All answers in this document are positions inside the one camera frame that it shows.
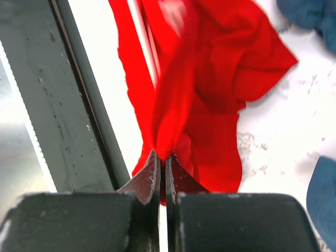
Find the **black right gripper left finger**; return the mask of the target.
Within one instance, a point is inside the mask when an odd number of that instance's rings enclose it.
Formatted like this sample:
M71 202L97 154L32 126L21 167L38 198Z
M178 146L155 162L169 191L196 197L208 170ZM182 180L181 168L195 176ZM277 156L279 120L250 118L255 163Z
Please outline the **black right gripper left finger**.
M160 159L109 193L26 194L1 225L1 251L159 251Z

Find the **red t shirt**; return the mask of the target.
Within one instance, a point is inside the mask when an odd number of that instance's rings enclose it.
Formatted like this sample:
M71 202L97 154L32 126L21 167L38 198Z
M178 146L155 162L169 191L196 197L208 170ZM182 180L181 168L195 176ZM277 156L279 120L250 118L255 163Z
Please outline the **red t shirt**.
M182 167L215 193L236 193L243 169L239 112L272 89L297 63L254 1L138 1L150 25L161 74L146 65L127 1L110 1L119 58L143 146L176 154Z

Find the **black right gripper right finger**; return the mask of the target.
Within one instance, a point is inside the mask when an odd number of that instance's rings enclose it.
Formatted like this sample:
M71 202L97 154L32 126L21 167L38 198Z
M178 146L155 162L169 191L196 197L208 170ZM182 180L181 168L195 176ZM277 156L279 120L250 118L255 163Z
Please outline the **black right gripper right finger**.
M307 215L292 196L211 193L176 155L165 164L169 251L319 251Z

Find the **pink wire hanger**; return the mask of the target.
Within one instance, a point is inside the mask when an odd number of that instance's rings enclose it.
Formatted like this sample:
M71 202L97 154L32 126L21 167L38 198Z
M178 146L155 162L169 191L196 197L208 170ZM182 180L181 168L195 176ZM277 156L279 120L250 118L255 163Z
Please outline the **pink wire hanger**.
M138 1L127 0L127 4L130 9L146 65L155 89L158 84L161 70L150 25L147 21L144 21Z

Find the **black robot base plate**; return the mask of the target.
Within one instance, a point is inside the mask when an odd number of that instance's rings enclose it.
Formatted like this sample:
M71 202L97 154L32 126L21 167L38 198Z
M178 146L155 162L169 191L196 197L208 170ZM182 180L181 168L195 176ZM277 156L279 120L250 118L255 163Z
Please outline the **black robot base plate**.
M57 192L129 175L69 1L1 1L1 43ZM1 191L49 191L1 62Z

